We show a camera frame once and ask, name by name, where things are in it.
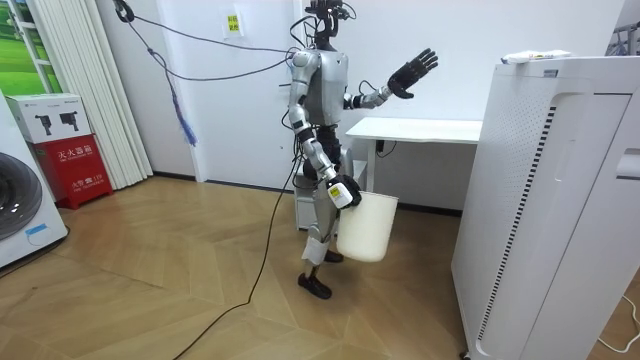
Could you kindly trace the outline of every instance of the plastic bucket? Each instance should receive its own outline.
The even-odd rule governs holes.
[[[387,253],[398,198],[361,192],[362,202],[340,213],[338,251],[363,262],[381,261]]]

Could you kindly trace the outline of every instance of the washing machine door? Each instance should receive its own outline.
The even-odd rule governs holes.
[[[0,153],[0,241],[22,230],[38,213],[42,185],[29,166]]]

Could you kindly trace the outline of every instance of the fire extinguisher box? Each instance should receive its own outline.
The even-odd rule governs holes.
[[[33,145],[38,162],[60,207],[113,194],[93,135]]]

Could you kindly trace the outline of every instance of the window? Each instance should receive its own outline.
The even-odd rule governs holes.
[[[0,89],[5,95],[62,92],[25,0],[0,0]]]

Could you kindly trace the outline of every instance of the white wall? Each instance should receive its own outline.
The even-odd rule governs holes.
[[[217,15],[223,1],[161,0],[170,26],[221,38]],[[237,1],[247,45],[286,49],[293,19],[287,1]],[[411,101],[393,99],[380,109],[345,113],[344,133],[366,115],[481,119],[494,64],[509,52],[565,49],[602,55],[622,0],[351,0],[358,20],[343,23],[334,46],[350,57],[349,90],[362,79],[381,85],[404,62],[429,46],[440,67],[412,88]],[[168,36],[176,70],[190,76],[235,74],[271,64],[277,54],[251,53]],[[209,179],[279,187],[289,170],[292,135],[279,125],[286,110],[286,67],[220,83],[180,82],[185,113],[198,122],[203,171]],[[352,144],[365,158],[362,144]],[[406,145],[380,161],[376,190],[401,201],[461,209],[475,148],[469,145]]]
[[[626,0],[616,26],[640,22],[640,0]]]
[[[97,0],[118,71],[154,171],[194,175],[189,145],[176,119],[164,72],[150,58],[129,26],[120,22],[112,1]],[[135,0],[137,14],[158,20],[156,0]],[[162,31],[136,22],[158,52],[166,54]]]
[[[219,7],[226,1],[160,0],[163,22],[180,31],[222,39]],[[293,23],[290,1],[238,1],[244,39],[231,42],[286,50]],[[207,44],[166,32],[176,72],[191,77],[240,74],[284,59],[283,54],[250,52]],[[287,110],[288,68],[230,81],[180,81],[185,114],[197,127],[196,148],[207,179],[281,188],[291,169],[293,133],[280,125]]]

